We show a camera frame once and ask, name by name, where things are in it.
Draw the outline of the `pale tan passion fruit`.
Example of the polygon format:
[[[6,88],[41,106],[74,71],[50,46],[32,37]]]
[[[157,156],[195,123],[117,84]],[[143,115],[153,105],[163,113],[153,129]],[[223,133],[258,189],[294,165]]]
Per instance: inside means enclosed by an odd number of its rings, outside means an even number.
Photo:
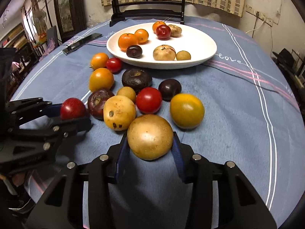
[[[131,151],[138,158],[152,161],[170,151],[173,145],[173,129],[163,117],[142,115],[130,124],[127,140]]]

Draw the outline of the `dark purple mangosteen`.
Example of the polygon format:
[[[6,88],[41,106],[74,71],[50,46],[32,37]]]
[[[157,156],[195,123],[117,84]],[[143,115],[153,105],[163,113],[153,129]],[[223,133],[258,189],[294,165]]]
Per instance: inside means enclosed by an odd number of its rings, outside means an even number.
[[[106,101],[114,94],[105,88],[93,92],[87,101],[89,113],[96,119],[103,120],[103,109]]]

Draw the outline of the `yellow-green citrus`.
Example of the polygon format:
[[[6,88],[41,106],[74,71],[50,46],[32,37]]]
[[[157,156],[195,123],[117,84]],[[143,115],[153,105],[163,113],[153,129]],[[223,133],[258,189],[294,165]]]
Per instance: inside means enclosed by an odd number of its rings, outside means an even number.
[[[170,101],[170,114],[173,122],[181,129],[194,129],[203,121],[205,108],[194,95],[178,94]]]

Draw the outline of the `yellow-orange fruit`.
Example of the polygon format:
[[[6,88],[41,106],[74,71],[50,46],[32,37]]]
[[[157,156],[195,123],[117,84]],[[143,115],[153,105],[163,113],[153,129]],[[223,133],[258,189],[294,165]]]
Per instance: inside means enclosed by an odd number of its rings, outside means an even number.
[[[101,88],[110,89],[114,85],[114,76],[107,68],[98,68],[89,78],[89,90],[95,92]]]

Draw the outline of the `red cherry tomato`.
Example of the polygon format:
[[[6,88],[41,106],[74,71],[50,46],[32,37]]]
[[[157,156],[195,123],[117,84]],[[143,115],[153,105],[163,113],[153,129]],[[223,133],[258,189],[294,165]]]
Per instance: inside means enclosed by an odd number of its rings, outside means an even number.
[[[143,114],[155,114],[161,108],[161,104],[161,93],[152,87],[142,89],[136,97],[137,108]]]

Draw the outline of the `small yellow round fruit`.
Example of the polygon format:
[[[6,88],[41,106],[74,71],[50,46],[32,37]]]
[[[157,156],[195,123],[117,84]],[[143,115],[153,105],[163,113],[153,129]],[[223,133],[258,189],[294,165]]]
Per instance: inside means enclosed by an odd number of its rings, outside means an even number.
[[[136,102],[136,92],[134,89],[128,86],[124,86],[117,91],[117,96],[125,96],[129,98],[133,103]]]

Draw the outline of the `small orange kumquat-like fruit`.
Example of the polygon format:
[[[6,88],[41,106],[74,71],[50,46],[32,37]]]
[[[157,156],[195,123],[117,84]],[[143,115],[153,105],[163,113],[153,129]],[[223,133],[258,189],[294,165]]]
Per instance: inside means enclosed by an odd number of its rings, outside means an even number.
[[[105,68],[109,57],[105,53],[97,53],[91,59],[91,69]]]

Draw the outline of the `dark purple plum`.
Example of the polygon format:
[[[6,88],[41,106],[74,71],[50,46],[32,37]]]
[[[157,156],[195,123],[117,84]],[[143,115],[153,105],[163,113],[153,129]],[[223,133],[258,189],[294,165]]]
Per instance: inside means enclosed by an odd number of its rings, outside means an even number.
[[[132,45],[126,49],[126,55],[130,58],[141,58],[142,53],[143,53],[143,50],[138,45]]]

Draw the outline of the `large orange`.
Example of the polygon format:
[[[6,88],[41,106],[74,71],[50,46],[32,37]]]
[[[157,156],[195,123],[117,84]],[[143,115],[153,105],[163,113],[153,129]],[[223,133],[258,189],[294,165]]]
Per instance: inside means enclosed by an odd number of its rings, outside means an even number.
[[[137,37],[134,34],[124,33],[118,39],[118,46],[121,51],[125,52],[128,47],[138,45]]]

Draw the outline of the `small yellow-green lime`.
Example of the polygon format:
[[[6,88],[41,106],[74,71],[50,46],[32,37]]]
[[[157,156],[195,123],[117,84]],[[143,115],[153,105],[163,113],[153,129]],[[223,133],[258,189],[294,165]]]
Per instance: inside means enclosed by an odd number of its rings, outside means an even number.
[[[191,54],[187,51],[179,51],[176,54],[176,60],[191,60]]]

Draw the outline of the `cracked beige fruit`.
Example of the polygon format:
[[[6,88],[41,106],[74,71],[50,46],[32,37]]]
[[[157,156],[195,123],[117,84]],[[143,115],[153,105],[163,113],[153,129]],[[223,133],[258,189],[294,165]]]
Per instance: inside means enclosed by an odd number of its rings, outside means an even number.
[[[153,51],[154,60],[173,61],[176,58],[176,51],[172,46],[163,44]]]

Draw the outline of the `large tan passion fruit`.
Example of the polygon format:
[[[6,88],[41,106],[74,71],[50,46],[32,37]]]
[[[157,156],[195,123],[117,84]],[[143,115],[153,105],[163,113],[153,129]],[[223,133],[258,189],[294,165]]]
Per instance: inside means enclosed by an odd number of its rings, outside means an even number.
[[[182,34],[182,29],[174,24],[169,24],[168,27],[171,29],[171,37],[177,38]]]

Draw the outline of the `small mandarin orange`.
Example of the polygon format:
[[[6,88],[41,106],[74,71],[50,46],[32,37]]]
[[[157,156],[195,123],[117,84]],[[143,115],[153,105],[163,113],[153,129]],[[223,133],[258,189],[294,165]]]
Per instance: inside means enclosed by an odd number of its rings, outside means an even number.
[[[165,25],[165,22],[163,21],[157,21],[152,25],[152,30],[154,33],[156,33],[156,29],[161,26],[161,25]]]

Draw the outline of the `orange round citrus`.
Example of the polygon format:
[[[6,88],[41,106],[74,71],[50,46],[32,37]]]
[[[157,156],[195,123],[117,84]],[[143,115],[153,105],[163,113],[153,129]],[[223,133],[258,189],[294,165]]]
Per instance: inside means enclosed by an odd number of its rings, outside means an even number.
[[[149,33],[145,29],[136,30],[134,35],[137,38],[137,43],[138,44],[145,44],[146,42],[148,42]]]

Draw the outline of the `large red plum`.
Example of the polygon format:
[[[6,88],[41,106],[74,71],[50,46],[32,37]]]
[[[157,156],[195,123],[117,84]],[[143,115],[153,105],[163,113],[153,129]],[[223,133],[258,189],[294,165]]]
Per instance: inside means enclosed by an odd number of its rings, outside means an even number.
[[[167,40],[171,36],[171,29],[167,25],[159,25],[155,30],[155,34],[158,39]]]

